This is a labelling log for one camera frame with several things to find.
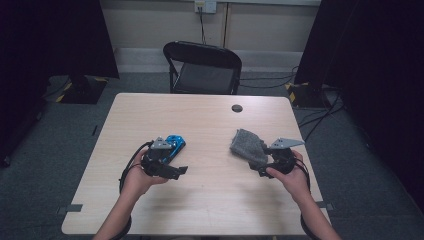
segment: forearm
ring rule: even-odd
[[[121,194],[93,239],[111,239],[119,234],[128,223],[137,199]]]
[[[302,200],[297,201],[303,219],[308,228],[319,239],[341,239],[333,227],[328,222],[327,218],[322,213],[321,209],[315,203],[312,196],[307,196]]]

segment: gray cloth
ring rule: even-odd
[[[266,147],[264,141],[256,134],[244,129],[238,129],[231,143],[230,150],[251,164],[264,165],[268,163],[268,156],[263,151],[264,147]]]

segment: gray carpet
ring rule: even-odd
[[[243,73],[242,78],[288,75]],[[48,92],[54,93],[66,80],[52,78]],[[287,96],[281,86],[263,88],[284,81],[242,80],[239,95]],[[64,235],[64,215],[58,215],[57,209],[71,203],[114,96],[168,91],[167,73],[122,73],[120,80],[107,84],[96,105],[55,103],[60,92],[47,97],[43,117],[11,156],[11,166],[0,169],[0,239],[90,239]],[[328,92],[330,100],[335,96]],[[335,109],[342,105],[338,100]],[[294,112],[298,122],[324,114],[305,109]],[[304,138],[314,124],[301,128]],[[334,206],[329,211],[334,228],[344,239],[422,239],[421,212],[367,144],[365,133],[346,109],[326,117],[306,142],[323,198]]]

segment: wall outlet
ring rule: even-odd
[[[202,13],[216,13],[216,0],[194,1],[194,12],[198,13],[199,8]]]

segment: wooden tabletop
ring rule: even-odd
[[[235,104],[243,111],[232,111]],[[118,179],[137,148],[177,134],[187,145],[171,165],[188,166],[187,173],[140,198],[129,234],[304,235],[300,211],[281,182],[259,177],[230,152],[240,128],[268,145],[278,137],[302,139],[283,97],[118,94],[72,201],[83,205],[81,212],[67,213],[62,231],[95,234],[118,198]],[[321,201],[305,147],[292,149],[304,156],[312,195]]]

